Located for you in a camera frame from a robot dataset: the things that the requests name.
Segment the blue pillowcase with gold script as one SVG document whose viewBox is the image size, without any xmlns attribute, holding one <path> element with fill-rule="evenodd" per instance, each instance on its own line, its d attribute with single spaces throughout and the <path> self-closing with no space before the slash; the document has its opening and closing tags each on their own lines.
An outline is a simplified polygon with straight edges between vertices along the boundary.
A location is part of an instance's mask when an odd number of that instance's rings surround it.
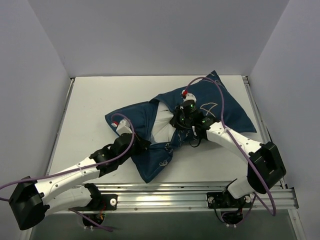
<svg viewBox="0 0 320 240">
<path fill-rule="evenodd" d="M 124 115 L 131 120 L 135 133 L 151 142 L 147 151 L 131 158 L 145 183 L 151 182 L 170 163 L 174 150 L 196 139 L 191 130 L 175 129 L 170 142 L 157 143 L 151 135 L 159 102 L 164 103 L 174 114 L 176 106 L 183 102 L 181 96 L 183 90 L 187 90 L 196 97 L 195 105 L 204 115 L 223 120 L 227 127 L 238 133 L 256 132 L 251 119 L 226 89 L 216 71 L 212 71 L 205 79 L 189 87 L 177 88 L 158 94 L 149 101 L 114 110 L 105 115 L 105 120 L 113 131 L 115 130 L 111 124 L 121 121 L 121 116 Z"/>
</svg>

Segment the white pillow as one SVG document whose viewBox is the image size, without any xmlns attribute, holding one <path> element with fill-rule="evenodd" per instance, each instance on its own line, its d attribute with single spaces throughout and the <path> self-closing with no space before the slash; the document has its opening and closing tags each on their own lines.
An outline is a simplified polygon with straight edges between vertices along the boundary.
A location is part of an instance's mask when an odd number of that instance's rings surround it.
<svg viewBox="0 0 320 240">
<path fill-rule="evenodd" d="M 158 103 L 155 121 L 151 130 L 151 136 L 155 143 L 167 143 L 172 140 L 176 129 L 170 124 L 173 113 L 163 103 Z"/>
</svg>

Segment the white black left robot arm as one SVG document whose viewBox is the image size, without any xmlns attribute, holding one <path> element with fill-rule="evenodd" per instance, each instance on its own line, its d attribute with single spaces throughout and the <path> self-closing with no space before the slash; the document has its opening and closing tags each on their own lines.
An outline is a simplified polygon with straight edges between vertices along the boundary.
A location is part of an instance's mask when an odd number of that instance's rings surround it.
<svg viewBox="0 0 320 240">
<path fill-rule="evenodd" d="M 89 181 L 117 170 L 130 157 L 146 152 L 150 145 L 136 133 L 123 133 L 114 143 L 64 171 L 45 179 L 23 178 L 9 198 L 19 229 L 28 230 L 46 216 L 67 209 L 98 210 L 103 196 Z"/>
</svg>

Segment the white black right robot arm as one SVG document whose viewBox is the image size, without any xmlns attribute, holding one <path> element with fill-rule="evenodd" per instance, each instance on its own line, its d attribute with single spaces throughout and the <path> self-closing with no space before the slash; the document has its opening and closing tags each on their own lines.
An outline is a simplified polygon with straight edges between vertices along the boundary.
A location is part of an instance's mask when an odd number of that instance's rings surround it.
<svg viewBox="0 0 320 240">
<path fill-rule="evenodd" d="M 234 206 L 241 197 L 254 192 L 266 194 L 287 173 L 274 143 L 252 140 L 227 127 L 222 120 L 204 115 L 194 100 L 178 105 L 170 124 L 178 130 L 191 130 L 200 140 L 219 144 L 247 164 L 247 175 L 231 182 L 222 193 L 223 203 L 227 206 Z"/>
</svg>

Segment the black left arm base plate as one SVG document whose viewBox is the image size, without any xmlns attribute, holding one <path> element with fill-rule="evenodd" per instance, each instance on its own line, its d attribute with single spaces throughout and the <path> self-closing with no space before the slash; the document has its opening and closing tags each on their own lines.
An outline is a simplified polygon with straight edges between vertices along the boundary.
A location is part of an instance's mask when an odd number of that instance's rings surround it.
<svg viewBox="0 0 320 240">
<path fill-rule="evenodd" d="M 118 205 L 117 194 L 102 194 L 90 201 L 86 206 L 74 207 L 76 211 L 115 211 Z"/>
</svg>

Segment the aluminium front rail frame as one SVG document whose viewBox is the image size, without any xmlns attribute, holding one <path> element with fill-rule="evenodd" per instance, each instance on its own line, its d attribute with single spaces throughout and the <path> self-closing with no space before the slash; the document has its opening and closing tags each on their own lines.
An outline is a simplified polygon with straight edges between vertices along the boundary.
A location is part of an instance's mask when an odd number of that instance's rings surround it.
<svg viewBox="0 0 320 240">
<path fill-rule="evenodd" d="M 265 195 L 236 227 L 225 226 L 209 208 L 209 193 L 222 182 L 100 184 L 103 194 L 117 195 L 116 210 L 106 213 L 103 224 L 113 232 L 89 229 L 74 213 L 62 211 L 46 217 L 25 240 L 304 240 L 294 189 L 276 186 L 272 196 L 276 215 L 264 208 Z"/>
</svg>

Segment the aluminium right side rail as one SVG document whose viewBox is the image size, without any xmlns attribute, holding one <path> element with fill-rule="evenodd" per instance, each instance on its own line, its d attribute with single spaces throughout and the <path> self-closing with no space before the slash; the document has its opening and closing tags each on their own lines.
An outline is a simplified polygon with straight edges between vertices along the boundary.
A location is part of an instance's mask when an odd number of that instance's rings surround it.
<svg viewBox="0 0 320 240">
<path fill-rule="evenodd" d="M 246 90 L 248 98 L 249 98 L 249 102 L 250 102 L 252 110 L 253 110 L 253 115 L 254 115 L 254 118 L 256 121 L 256 125 L 257 125 L 257 127 L 256 127 L 257 131 L 261 136 L 262 142 L 265 143 L 265 145 L 271 147 L 270 152 L 271 152 L 271 155 L 275 158 L 274 163 L 277 167 L 280 167 L 281 171 L 282 171 L 282 177 L 279 180 L 279 184 L 283 189 L 287 189 L 288 187 L 287 187 L 285 180 L 284 180 L 284 176 L 286 175 L 287 171 L 286 171 L 285 165 L 283 163 L 283 159 L 279 153 L 279 149 L 272 142 L 272 140 L 270 138 L 270 134 L 267 129 L 267 126 L 264 123 L 262 115 L 261 115 L 259 108 L 256 104 L 256 101 L 253 97 L 248 76 L 242 76 L 242 80 L 243 80 L 244 87 L 245 87 L 245 90 Z"/>
</svg>

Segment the aluminium rail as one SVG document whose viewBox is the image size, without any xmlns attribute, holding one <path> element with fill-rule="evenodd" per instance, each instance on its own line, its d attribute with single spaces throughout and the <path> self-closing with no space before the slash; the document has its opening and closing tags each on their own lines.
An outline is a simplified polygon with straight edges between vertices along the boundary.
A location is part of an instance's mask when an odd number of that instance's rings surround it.
<svg viewBox="0 0 320 240">
<path fill-rule="evenodd" d="M 60 121 L 59 121 L 58 129 L 57 129 L 57 132 L 56 132 L 56 135 L 55 135 L 53 147 L 51 149 L 50 158 L 49 158 L 49 162 L 47 164 L 45 176 L 48 176 L 50 174 L 50 170 L 51 170 L 52 163 L 53 163 L 53 160 L 54 160 L 56 148 L 57 148 L 57 145 L 58 145 L 58 142 L 59 142 L 60 133 L 61 133 L 61 130 L 62 130 L 62 127 L 63 127 L 65 115 L 66 115 L 66 112 L 67 112 L 67 109 L 68 109 L 68 105 L 69 105 L 69 102 L 70 102 L 70 98 L 71 98 L 71 95 L 72 95 L 74 84 L 75 84 L 75 77 L 70 79 L 70 85 L 69 85 L 69 88 L 68 88 L 68 91 L 67 91 L 67 95 L 66 95 L 66 98 L 65 98 L 64 108 L 63 108 L 62 115 L 61 115 L 61 118 L 60 118 Z"/>
<path fill-rule="evenodd" d="M 256 121 L 256 125 L 257 125 L 257 127 L 256 127 L 257 131 L 261 136 L 262 142 L 265 143 L 265 145 L 271 147 L 270 152 L 271 152 L 271 155 L 275 158 L 274 163 L 277 167 L 280 167 L 281 171 L 282 171 L 282 177 L 279 180 L 279 184 L 283 189 L 287 189 L 288 187 L 287 187 L 285 180 L 284 180 L 284 176 L 286 175 L 287 171 L 286 171 L 285 165 L 283 163 L 283 159 L 279 153 L 279 149 L 272 142 L 272 140 L 270 138 L 270 134 L 267 129 L 267 126 L 264 123 L 262 115 L 261 115 L 259 108 L 256 104 L 256 101 L 253 97 L 248 76 L 242 76 L 242 80 L 243 80 L 244 87 L 245 87 L 245 90 L 246 90 L 248 98 L 249 98 L 249 102 L 250 102 L 252 110 L 253 110 L 253 115 L 254 115 L 254 118 Z"/>
</svg>

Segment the aluminium left side rail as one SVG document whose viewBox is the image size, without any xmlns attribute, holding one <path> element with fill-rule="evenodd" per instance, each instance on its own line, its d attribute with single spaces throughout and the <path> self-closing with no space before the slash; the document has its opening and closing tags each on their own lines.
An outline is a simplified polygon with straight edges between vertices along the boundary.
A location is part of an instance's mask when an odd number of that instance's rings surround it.
<svg viewBox="0 0 320 240">
<path fill-rule="evenodd" d="M 74 84 L 75 84 L 75 77 L 70 79 L 70 85 L 69 85 L 69 88 L 68 88 L 68 91 L 67 91 L 67 95 L 66 95 L 66 98 L 65 98 L 64 108 L 63 108 L 62 115 L 61 115 L 61 118 L 60 118 L 60 121 L 59 121 L 58 129 L 57 129 L 57 132 L 56 132 L 56 135 L 55 135 L 53 147 L 51 149 L 50 158 L 49 158 L 49 162 L 47 164 L 45 176 L 48 176 L 50 174 L 50 170 L 51 170 L 52 163 L 53 163 L 53 160 L 54 160 L 56 148 L 57 148 L 57 145 L 58 145 L 58 142 L 59 142 L 60 133 L 61 133 L 61 130 L 62 130 L 62 127 L 63 127 L 65 115 L 66 115 L 66 112 L 67 112 L 67 109 L 68 109 L 68 105 L 69 105 L 69 102 L 70 102 L 70 98 L 71 98 L 71 95 L 72 95 Z"/>
</svg>

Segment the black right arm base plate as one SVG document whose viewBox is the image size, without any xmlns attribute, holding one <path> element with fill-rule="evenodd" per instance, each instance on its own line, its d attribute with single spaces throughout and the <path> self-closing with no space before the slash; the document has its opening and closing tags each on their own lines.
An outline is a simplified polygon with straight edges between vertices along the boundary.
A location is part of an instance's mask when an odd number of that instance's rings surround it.
<svg viewBox="0 0 320 240">
<path fill-rule="evenodd" d="M 252 199 L 249 195 L 235 199 L 227 192 L 207 192 L 207 206 L 209 209 L 241 209 L 249 208 Z"/>
</svg>

